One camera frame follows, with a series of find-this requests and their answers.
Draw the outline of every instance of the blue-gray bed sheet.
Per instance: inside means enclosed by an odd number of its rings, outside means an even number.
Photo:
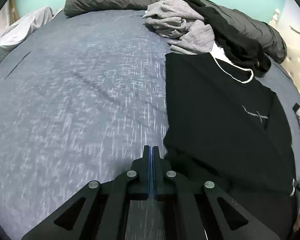
[[[128,170],[144,145],[165,155],[170,47],[143,25],[143,14],[61,12],[1,62],[0,224],[12,240],[90,180],[103,183]],[[260,81],[285,109],[300,179],[292,110],[300,95],[277,63]],[[157,203],[131,203],[126,239],[164,239]]]

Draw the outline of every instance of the silver bolt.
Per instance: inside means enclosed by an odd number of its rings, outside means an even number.
[[[214,187],[214,183],[212,182],[212,181],[206,181],[205,183],[204,183],[204,186],[206,187],[206,188],[213,188]]]
[[[176,174],[175,171],[168,171],[168,172],[167,172],[167,176],[170,177],[170,178],[173,178],[173,177],[175,177],[176,175],[177,175],[177,174]]]
[[[95,180],[89,182],[89,188],[96,188],[99,186],[99,183]]]
[[[135,171],[128,171],[127,172],[127,176],[128,177],[134,177],[134,176],[136,176],[137,175],[137,173],[135,172]]]

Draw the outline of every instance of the embroidered logo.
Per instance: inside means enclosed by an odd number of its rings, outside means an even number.
[[[262,118],[268,119],[267,116],[264,116],[264,115],[259,114],[258,111],[257,111],[258,114],[254,114],[254,113],[251,113],[251,112],[247,111],[247,109],[246,109],[244,106],[242,106],[242,107],[243,107],[243,109],[244,109],[248,114],[250,114],[250,115],[252,115],[252,116],[257,116],[257,117],[259,117],[261,123],[262,123]]]

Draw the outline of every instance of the bed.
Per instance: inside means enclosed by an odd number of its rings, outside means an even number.
[[[144,26],[143,15],[105,10],[68,18],[61,11],[0,63],[0,225],[11,239],[21,239],[89,181],[128,170],[144,145],[159,146],[164,157],[170,46]],[[270,60],[259,80],[285,110],[300,180],[300,127],[292,109],[300,93],[289,72]],[[129,214],[126,239],[164,239],[157,202],[132,202]]]

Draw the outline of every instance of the tufted headboard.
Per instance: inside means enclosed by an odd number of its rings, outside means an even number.
[[[292,28],[289,24],[282,24],[281,22],[278,24],[278,14],[279,10],[276,9],[269,25],[280,33],[287,44],[287,57],[281,65],[288,72],[300,93],[300,32]]]

